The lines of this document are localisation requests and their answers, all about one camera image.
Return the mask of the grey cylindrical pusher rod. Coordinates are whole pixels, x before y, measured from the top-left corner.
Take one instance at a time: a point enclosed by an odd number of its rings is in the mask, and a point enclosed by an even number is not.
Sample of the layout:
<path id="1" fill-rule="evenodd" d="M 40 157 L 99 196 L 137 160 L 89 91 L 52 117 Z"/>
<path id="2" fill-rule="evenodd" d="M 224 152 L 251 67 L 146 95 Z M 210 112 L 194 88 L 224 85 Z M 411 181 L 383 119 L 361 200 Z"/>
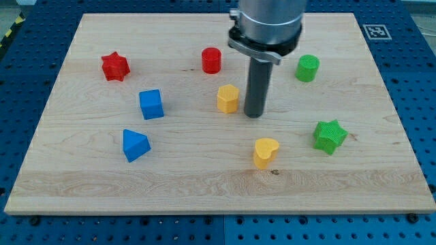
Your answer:
<path id="1" fill-rule="evenodd" d="M 263 115 L 273 64 L 250 58 L 244 113 L 249 118 Z"/>

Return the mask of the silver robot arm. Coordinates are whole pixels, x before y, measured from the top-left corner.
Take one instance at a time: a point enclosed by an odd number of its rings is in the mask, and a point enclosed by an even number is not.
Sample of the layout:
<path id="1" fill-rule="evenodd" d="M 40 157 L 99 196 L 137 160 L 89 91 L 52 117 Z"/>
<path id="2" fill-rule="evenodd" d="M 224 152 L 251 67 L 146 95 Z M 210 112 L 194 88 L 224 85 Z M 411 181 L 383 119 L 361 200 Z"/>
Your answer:
<path id="1" fill-rule="evenodd" d="M 240 0 L 230 10 L 228 46 L 250 58 L 244 113 L 263 115 L 274 65 L 298 45 L 306 0 Z"/>

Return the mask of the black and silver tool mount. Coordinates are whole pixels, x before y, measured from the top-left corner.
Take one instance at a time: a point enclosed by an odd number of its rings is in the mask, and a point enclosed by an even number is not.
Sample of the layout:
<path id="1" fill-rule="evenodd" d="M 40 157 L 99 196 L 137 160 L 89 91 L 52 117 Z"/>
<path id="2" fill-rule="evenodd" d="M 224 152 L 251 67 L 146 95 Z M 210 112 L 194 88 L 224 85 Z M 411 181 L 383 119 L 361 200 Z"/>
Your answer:
<path id="1" fill-rule="evenodd" d="M 251 58 L 279 65 L 298 45 L 302 10 L 231 9 L 230 18 L 229 47 Z"/>

